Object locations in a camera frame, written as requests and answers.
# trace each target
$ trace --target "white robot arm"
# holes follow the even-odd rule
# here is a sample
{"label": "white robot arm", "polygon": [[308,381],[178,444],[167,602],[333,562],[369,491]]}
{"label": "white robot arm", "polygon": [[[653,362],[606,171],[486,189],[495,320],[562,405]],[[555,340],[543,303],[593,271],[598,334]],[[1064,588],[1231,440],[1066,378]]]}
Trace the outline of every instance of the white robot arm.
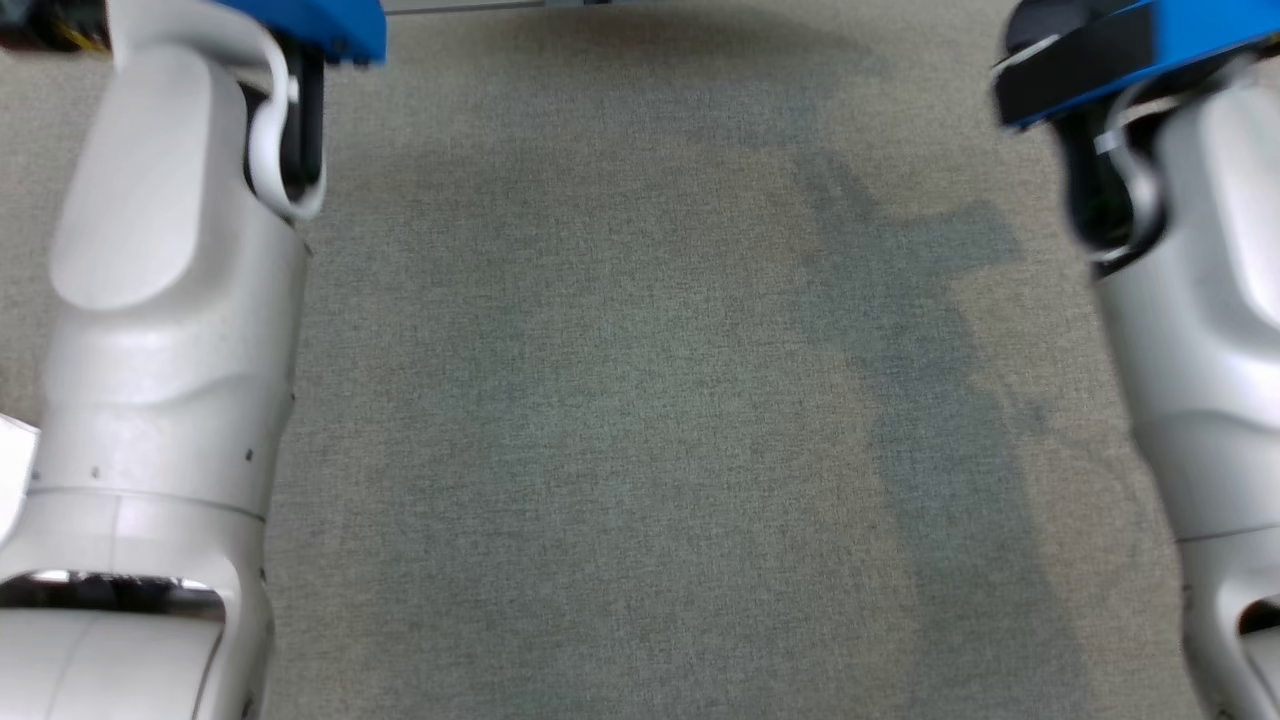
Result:
{"label": "white robot arm", "polygon": [[[52,245],[42,436],[0,547],[0,717],[239,720],[271,655],[262,543],[307,260],[291,223],[324,170],[282,169],[306,83],[256,20],[106,10],[116,74]],[[266,70],[265,97],[233,68]]]}

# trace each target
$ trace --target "blue gripper housing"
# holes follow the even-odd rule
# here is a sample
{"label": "blue gripper housing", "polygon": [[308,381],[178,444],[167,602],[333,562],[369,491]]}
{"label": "blue gripper housing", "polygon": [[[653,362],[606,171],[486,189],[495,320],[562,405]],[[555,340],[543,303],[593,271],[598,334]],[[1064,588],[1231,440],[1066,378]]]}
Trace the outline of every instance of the blue gripper housing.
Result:
{"label": "blue gripper housing", "polygon": [[996,94],[1005,124],[1025,128],[1149,78],[1267,45],[1280,35],[1280,0],[1108,5],[1115,8],[1110,14],[1001,67]]}
{"label": "blue gripper housing", "polygon": [[218,0],[264,26],[319,45],[330,60],[387,61],[387,15],[378,0]]}

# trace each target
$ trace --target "metal rod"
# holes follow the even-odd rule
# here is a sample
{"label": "metal rod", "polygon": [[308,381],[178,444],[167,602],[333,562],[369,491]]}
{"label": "metal rod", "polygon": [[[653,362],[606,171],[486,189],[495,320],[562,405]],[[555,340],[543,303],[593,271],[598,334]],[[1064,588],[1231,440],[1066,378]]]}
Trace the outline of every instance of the metal rod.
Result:
{"label": "metal rod", "polygon": [[465,4],[431,4],[425,3],[417,8],[399,8],[394,10],[387,10],[387,17],[394,15],[426,15],[434,13],[470,13],[475,10],[518,10],[524,8],[541,8],[545,5],[544,0],[483,0],[480,3],[465,3]]}

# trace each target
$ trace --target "gray carpet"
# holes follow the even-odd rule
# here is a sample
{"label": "gray carpet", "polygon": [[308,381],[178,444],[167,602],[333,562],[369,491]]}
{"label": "gray carpet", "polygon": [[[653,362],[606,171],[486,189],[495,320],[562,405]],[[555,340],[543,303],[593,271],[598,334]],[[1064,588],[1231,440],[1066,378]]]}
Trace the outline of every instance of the gray carpet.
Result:
{"label": "gray carpet", "polygon": [[[278,719],[1190,719],[1012,0],[397,18],[330,83]],[[0,60],[0,410],[104,65]]]}

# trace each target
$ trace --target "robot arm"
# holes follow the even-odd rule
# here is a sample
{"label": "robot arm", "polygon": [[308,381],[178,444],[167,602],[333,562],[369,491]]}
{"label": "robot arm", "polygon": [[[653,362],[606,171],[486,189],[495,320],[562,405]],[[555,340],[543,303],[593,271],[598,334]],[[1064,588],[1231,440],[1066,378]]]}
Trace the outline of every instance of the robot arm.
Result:
{"label": "robot arm", "polygon": [[342,1],[364,20],[344,35],[323,13],[289,24],[302,3],[257,4],[275,35],[202,0],[109,0],[109,28],[72,26],[84,5],[24,18],[45,45],[109,37],[116,76],[52,243],[44,432],[0,546],[0,716],[252,717],[307,259],[292,223],[325,183],[316,68],[380,60],[385,26],[372,0]]}
{"label": "robot arm", "polygon": [[1029,0],[1002,120],[1047,120],[1211,717],[1280,720],[1280,101],[1274,0]]}

